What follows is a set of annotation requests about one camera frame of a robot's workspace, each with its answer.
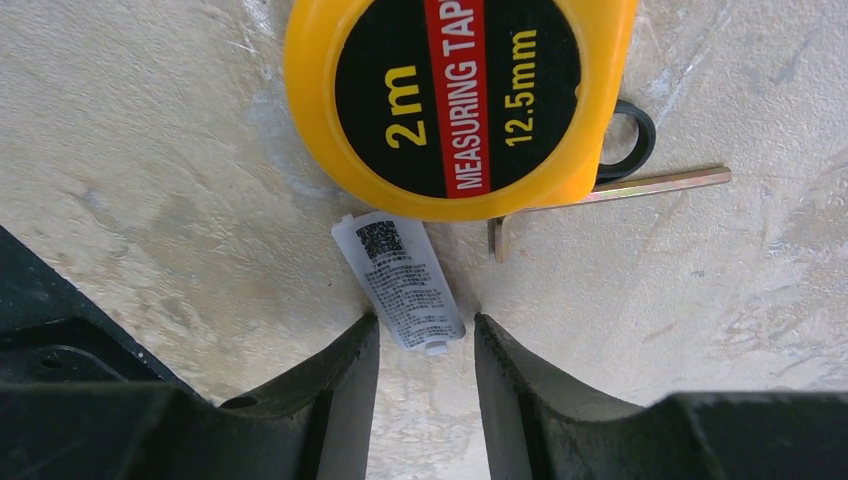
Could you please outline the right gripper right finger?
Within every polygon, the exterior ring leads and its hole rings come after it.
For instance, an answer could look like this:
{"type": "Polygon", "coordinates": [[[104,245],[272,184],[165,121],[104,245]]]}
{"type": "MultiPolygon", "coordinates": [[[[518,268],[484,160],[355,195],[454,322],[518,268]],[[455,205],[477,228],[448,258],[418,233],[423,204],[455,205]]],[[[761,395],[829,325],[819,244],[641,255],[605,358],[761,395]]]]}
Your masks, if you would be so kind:
{"type": "Polygon", "coordinates": [[[475,317],[475,370],[495,479],[843,479],[843,392],[608,395],[475,317]]]}

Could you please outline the remote battery cover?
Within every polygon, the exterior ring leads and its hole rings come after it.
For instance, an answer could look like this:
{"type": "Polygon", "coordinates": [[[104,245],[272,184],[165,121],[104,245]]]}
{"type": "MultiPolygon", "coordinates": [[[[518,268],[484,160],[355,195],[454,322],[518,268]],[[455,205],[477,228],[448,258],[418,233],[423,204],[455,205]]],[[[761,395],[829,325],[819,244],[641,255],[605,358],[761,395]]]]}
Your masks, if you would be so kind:
{"type": "Polygon", "coordinates": [[[405,351],[438,355],[466,328],[423,223],[386,212],[347,215],[331,234],[405,351]]]}

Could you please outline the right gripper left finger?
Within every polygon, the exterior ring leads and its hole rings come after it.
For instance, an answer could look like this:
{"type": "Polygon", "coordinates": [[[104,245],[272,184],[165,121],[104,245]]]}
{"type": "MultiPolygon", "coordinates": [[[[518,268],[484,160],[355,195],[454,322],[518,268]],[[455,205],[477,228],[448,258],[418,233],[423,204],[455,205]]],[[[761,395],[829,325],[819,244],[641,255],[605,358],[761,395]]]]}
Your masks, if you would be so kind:
{"type": "Polygon", "coordinates": [[[5,479],[362,479],[377,318],[214,406],[166,382],[5,384],[5,479]]]}

